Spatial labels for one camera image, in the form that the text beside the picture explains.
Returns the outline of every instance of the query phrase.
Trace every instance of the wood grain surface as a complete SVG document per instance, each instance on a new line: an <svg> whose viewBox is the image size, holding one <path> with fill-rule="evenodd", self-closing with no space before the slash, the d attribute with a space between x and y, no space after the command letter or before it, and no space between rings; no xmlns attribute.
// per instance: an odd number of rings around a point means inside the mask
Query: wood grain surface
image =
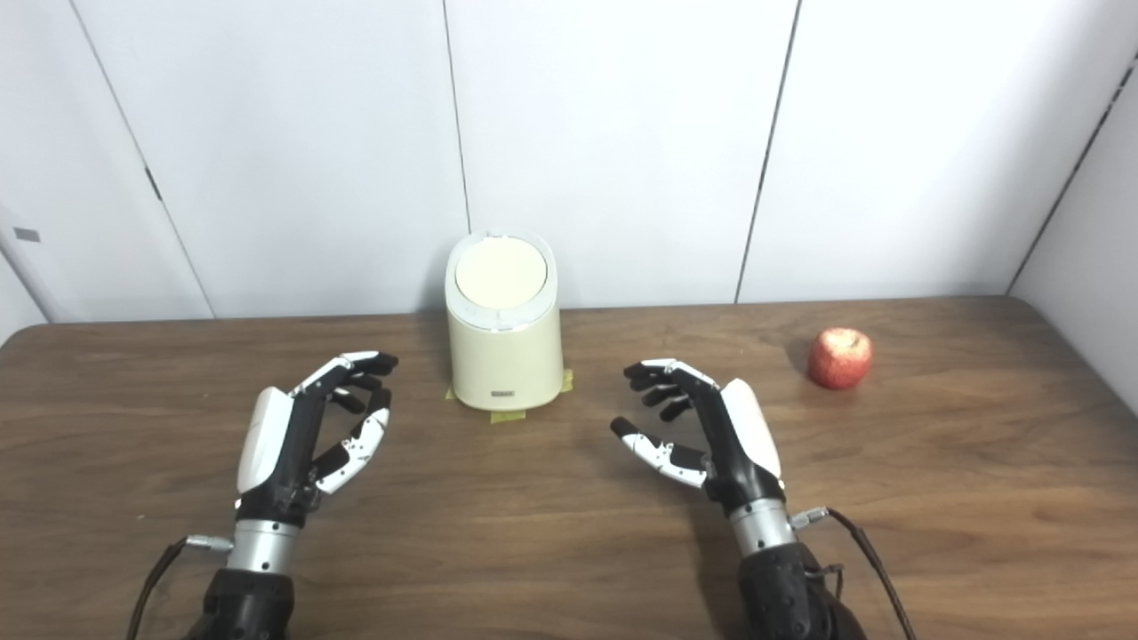
<svg viewBox="0 0 1138 640"><path fill-rule="evenodd" d="M0 635L121 638L142 579L188 533L230 535L257 393L344 351L402 359L372 463L325 501L294 563L294 638L742 639L718 509L608 424L663 427L620 371L684 359L754 387L791 509L864 526L921 638L1133 638L1138 420L1024 303L914 300L572 311L576 389L525 421L444 400L440 315L48 326L0 350ZM832 325L875 342L850 392L803 379ZM353 419L330 409L332 442ZM871 638L901 638L834 524ZM221 559L187 551L141 638L179 638Z"/></svg>

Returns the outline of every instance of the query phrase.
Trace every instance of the panel seam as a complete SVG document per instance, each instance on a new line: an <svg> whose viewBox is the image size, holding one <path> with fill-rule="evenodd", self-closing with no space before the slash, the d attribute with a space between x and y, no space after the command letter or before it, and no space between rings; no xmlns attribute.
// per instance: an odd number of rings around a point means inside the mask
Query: panel seam
<svg viewBox="0 0 1138 640"><path fill-rule="evenodd" d="M107 90L110 92L110 98L115 102L115 108L118 109L118 117L123 121L123 126L126 128L126 134L131 138L131 143L134 145L134 153L138 154L139 161L142 162L142 170L147 174L150 181L150 186L155 190L155 195L158 197L158 204L162 206L163 213L166 214L166 222L170 223L170 229L174 232L174 239L178 240L178 247L182 251L182 257L185 259L185 264L190 268L190 274L193 276L193 281L198 285L198 292L201 293L201 300L206 303L206 309L209 310L209 315L217 318L217 312L214 311L213 303L209 301L209 294L206 293L205 286L201 284L201 278L198 276L198 270L193 266L193 261L190 260L190 252L185 248L185 241L182 239L182 233L178 230L178 224L174 223L174 218L170 214L170 207L166 205L166 200L162 198L158 191L158 183L154 177L154 172L150 171L150 164L146 161L146 154L142 153L142 147L139 145L138 137L134 136L134 129L131 128L130 121L126 118L126 112L123 109L123 104L118 99L118 93L115 91L115 85L110 83L110 75L107 74L107 67L102 64L102 58L99 57L99 51L94 48L94 40L91 38L90 31L86 28L86 23L83 22L83 15L80 14L79 7L75 6L75 0L67 0L71 5L72 13L75 14L75 19L79 22L80 30L83 32L83 38L86 39L86 47L91 50L91 56L94 57L94 63L99 65L99 73L102 74L102 81L107 85Z"/></svg>
<svg viewBox="0 0 1138 640"><path fill-rule="evenodd" d="M743 261L739 265L739 282L735 285L735 301L743 292L743 276L747 273L747 260L751 255L751 239L754 236L754 221L759 215L759 202L762 198L762 186L767 179L767 165L770 164L770 147L775 140L775 126L778 124L778 109L782 107L783 90L786 88L786 73L790 69L790 58L794 51L794 35L798 32L798 17L802 11L802 0L794 5L794 19L790 24L790 38L786 40L786 57L783 58L782 75L778 77L778 93L775 96L775 108L770 115L770 129L767 131L767 148L762 155L762 167L759 170L759 186L754 192L754 207L751 210L751 224L747 229L747 245L743 247Z"/></svg>
<svg viewBox="0 0 1138 640"><path fill-rule="evenodd" d="M1004 295L1012 295L1012 289L1015 288L1016 281L1020 280L1020 276L1023 274L1023 270L1028 266L1028 261L1031 260L1031 254L1033 254L1036 252L1036 247L1039 246L1039 240L1042 239L1044 231L1047 230L1047 227L1052 223L1052 219L1055 218L1055 212L1057 212L1059 206L1063 204L1063 199L1066 197L1067 190L1071 188L1071 183L1074 182L1075 174L1078 174L1079 170L1082 169L1083 161L1087 159L1090 148L1095 146L1095 140L1098 139L1098 132L1103 130L1103 125L1106 124L1106 118L1110 117L1111 110L1114 108L1114 104L1118 102L1119 97L1122 96L1122 89L1125 88L1127 82L1130 81L1130 76L1133 74L1136 65L1138 65L1138 52L1136 52L1135 57L1130 59L1127 71L1122 73L1122 80L1119 81L1119 85L1114 90L1114 95L1111 96L1111 101L1106 104L1103 115L1098 118L1098 124L1095 125L1095 131L1090 134L1090 138L1083 146L1082 153L1079 154L1079 159L1077 159L1074 166L1071 167L1071 173L1067 174L1066 180L1063 182L1063 188L1059 189L1058 196L1056 196L1055 202L1052 204L1052 208L1047 212L1047 216L1044 218L1044 222L1039 225L1039 231L1036 232L1036 237L1031 240L1031 246L1028 247L1028 253L1024 254L1019 269L1016 269L1015 274L1012 276L1012 281L1008 282L1007 290L1004 292Z"/></svg>

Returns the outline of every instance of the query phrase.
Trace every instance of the red apple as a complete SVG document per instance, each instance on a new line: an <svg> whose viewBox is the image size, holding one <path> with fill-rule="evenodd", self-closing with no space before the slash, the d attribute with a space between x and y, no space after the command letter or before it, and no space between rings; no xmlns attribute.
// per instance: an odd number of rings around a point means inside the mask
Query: red apple
<svg viewBox="0 0 1138 640"><path fill-rule="evenodd" d="M814 340L807 372L828 388L849 388L865 376L873 360L869 337L857 329L831 327Z"/></svg>

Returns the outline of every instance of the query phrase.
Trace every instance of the black robot forearm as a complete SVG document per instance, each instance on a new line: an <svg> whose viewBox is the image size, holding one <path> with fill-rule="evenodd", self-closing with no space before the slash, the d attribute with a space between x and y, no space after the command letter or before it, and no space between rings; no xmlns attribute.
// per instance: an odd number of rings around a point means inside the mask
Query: black robot forearm
<svg viewBox="0 0 1138 640"><path fill-rule="evenodd" d="M826 589L801 542L764 549L739 565L750 640L865 640L852 612Z"/></svg>

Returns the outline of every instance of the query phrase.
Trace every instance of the robot finger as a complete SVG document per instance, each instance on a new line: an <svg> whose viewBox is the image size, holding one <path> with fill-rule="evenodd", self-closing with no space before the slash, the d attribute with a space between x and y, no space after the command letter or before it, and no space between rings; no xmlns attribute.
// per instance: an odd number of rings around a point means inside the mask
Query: robot finger
<svg viewBox="0 0 1138 640"><path fill-rule="evenodd" d="M686 397L686 395L687 394L684 393L684 389L676 385L655 385L652 391L644 394L641 402L644 403L644 407L655 407L665 400L677 399L681 396Z"/></svg>
<svg viewBox="0 0 1138 640"><path fill-rule="evenodd" d="M353 370L371 374L372 376L386 376L399 363L399 359L378 351L370 352L372 355L353 361Z"/></svg>
<svg viewBox="0 0 1138 640"><path fill-rule="evenodd" d="M675 358L657 358L654 360L641 360L635 364L625 367L625 377L629 380L646 378L650 376L662 376L668 371L668 367L675 364Z"/></svg>
<svg viewBox="0 0 1138 640"><path fill-rule="evenodd" d="M357 416L360 413L363 413L364 410L368 408L362 400L352 395L352 393L348 392L348 389L346 388L340 388L340 387L333 388L332 395L329 397L329 400Z"/></svg>
<svg viewBox="0 0 1138 640"><path fill-rule="evenodd" d="M637 458L644 460L661 475L696 489L707 481L706 454L681 444L663 442L654 435L640 430L625 418L616 418L610 425L612 433L625 443Z"/></svg>
<svg viewBox="0 0 1138 640"><path fill-rule="evenodd" d="M362 388L364 391L376 391L380 386L379 380L372 378L371 376L364 374L363 371L349 377L346 384L354 386L356 388Z"/></svg>
<svg viewBox="0 0 1138 640"><path fill-rule="evenodd" d="M379 387L372 392L371 397L368 399L368 415L371 416L377 411L384 411L391 408L391 391L388 388Z"/></svg>
<svg viewBox="0 0 1138 640"><path fill-rule="evenodd" d="M670 422L678 418L684 411L692 408L692 399L684 395L677 397L668 403L667 407L660 410L660 419L665 422Z"/></svg>
<svg viewBox="0 0 1138 640"><path fill-rule="evenodd" d="M644 376L643 378L632 378L628 381L628 388L633 389L636 393L640 393L642 391L648 391L648 389L650 389L652 387L657 387L657 386L660 386L660 385L667 385L667 384L671 384L671 380L667 376L665 376L662 374L659 375L659 376L657 376L657 375L649 375L649 376Z"/></svg>

